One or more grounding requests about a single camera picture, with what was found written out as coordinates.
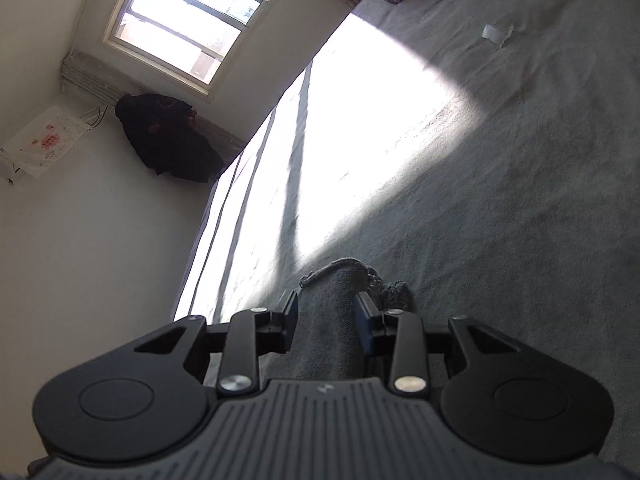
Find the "grey knitted cat sweater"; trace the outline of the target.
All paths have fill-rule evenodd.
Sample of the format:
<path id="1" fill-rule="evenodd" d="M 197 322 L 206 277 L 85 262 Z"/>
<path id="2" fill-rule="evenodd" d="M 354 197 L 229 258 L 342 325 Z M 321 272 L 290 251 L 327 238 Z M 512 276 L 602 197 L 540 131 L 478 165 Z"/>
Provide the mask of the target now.
<path id="1" fill-rule="evenodd" d="M 262 378 L 346 380 L 375 375 L 378 363 L 364 355 L 358 336 L 358 292 L 367 292 L 382 310 L 416 310 L 406 282 L 383 281 L 356 258 L 335 260 L 300 279 L 292 347 L 259 359 Z"/>

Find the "wall air conditioner with cover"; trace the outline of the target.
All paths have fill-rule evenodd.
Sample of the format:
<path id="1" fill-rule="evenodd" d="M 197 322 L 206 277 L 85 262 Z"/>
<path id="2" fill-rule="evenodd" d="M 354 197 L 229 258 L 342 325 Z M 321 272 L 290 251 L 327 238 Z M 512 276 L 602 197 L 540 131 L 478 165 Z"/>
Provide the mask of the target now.
<path id="1" fill-rule="evenodd" d="M 39 178 L 91 128 L 66 108 L 50 106 L 1 145 L 1 179 Z"/>

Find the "grey bed sheet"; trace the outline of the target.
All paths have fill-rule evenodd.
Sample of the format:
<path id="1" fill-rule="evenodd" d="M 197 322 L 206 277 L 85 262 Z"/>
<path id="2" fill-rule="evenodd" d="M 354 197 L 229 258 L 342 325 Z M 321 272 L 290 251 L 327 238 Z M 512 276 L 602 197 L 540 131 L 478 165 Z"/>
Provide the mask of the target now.
<path id="1" fill-rule="evenodd" d="M 363 0 L 214 189 L 176 313 L 341 258 L 599 379 L 637 469 L 639 0 Z"/>

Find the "small white paper tag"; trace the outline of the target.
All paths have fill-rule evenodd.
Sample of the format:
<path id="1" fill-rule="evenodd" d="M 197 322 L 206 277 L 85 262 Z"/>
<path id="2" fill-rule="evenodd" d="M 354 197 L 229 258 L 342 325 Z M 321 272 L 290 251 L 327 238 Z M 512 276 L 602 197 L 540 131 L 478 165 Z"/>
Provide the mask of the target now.
<path id="1" fill-rule="evenodd" d="M 495 25 L 486 24 L 482 32 L 482 38 L 489 41 L 497 49 L 502 49 L 511 38 L 513 32 L 513 25 L 509 25 L 507 28 L 500 28 Z"/>

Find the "window with white frame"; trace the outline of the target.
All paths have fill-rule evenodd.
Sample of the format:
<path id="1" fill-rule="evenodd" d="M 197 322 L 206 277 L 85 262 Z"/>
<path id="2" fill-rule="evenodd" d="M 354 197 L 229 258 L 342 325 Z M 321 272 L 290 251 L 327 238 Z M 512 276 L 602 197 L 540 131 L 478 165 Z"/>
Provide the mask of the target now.
<path id="1" fill-rule="evenodd" d="M 104 42 L 198 96 L 209 96 L 216 73 L 270 1 L 117 0 Z"/>

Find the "dark clothes hanging on wall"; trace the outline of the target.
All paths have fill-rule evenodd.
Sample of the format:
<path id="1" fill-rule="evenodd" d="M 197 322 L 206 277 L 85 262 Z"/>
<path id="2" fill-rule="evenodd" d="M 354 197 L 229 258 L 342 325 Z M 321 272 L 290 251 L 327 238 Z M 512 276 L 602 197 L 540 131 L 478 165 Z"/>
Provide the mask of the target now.
<path id="1" fill-rule="evenodd" d="M 115 116 L 134 151 L 158 176 L 207 183 L 224 171 L 218 152 L 196 131 L 196 110 L 187 102 L 157 93 L 125 94 Z"/>

